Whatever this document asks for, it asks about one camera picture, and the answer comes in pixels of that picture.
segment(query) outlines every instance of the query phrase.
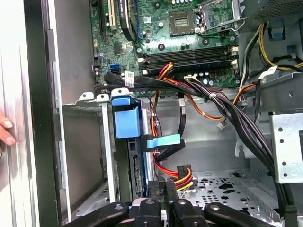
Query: cable tie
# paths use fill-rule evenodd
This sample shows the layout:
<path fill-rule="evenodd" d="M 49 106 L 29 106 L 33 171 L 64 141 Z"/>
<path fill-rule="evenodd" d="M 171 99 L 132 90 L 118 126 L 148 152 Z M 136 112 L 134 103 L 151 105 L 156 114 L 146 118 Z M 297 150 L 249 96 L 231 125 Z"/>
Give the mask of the cable tie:
<path fill-rule="evenodd" d="M 216 98 L 216 96 L 217 96 L 216 93 L 211 93 L 211 94 L 209 95 L 209 98 L 210 98 L 210 99 L 213 98 L 213 97 Z"/>

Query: side panel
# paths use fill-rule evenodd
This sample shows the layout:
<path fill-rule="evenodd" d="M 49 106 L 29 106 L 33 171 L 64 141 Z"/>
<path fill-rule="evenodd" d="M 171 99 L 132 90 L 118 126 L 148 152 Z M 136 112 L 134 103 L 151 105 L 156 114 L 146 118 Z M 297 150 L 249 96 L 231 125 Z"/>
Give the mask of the side panel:
<path fill-rule="evenodd" d="M 38 195 L 23 1 L 1 1 L 0 111 L 16 144 L 1 143 L 0 220 L 3 227 L 38 227 Z"/>

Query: blue tab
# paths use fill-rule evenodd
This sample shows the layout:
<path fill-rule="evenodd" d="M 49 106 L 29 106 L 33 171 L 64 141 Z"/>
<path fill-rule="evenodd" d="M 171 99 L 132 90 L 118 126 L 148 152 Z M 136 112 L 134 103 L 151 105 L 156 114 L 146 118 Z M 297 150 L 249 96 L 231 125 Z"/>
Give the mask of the blue tab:
<path fill-rule="evenodd" d="M 115 128 L 118 139 L 141 136 L 139 107 L 134 110 L 115 112 Z"/>
<path fill-rule="evenodd" d="M 152 149 L 158 146 L 166 146 L 179 143 L 181 143 L 180 134 L 163 136 L 159 138 L 154 138 L 153 140 L 147 140 L 147 148 Z"/>
<path fill-rule="evenodd" d="M 130 105 L 130 104 L 131 104 L 130 97 L 119 97 L 119 98 L 114 98 L 112 100 L 112 106 L 123 106 L 123 105 Z"/>

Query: perforated metal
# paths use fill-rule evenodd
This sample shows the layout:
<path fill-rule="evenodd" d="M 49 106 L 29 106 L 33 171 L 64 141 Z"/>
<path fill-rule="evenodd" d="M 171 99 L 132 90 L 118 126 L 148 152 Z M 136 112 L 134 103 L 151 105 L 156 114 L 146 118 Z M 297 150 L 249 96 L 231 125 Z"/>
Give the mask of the perforated metal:
<path fill-rule="evenodd" d="M 255 19 L 303 13 L 302 0 L 267 0 Z"/>

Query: fingernail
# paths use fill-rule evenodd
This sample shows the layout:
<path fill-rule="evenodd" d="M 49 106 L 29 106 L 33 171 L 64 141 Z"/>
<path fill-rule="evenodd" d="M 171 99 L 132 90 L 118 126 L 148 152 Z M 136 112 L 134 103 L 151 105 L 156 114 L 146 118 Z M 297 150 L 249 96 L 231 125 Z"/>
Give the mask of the fingernail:
<path fill-rule="evenodd" d="M 5 126 L 5 128 L 11 128 L 11 127 L 13 127 L 13 124 L 10 121 L 5 121 L 4 126 Z"/>
<path fill-rule="evenodd" d="M 16 140 L 14 139 L 14 137 L 11 137 L 11 136 L 9 136 L 5 139 L 5 143 L 7 145 L 13 145 L 15 142 L 16 142 Z"/>

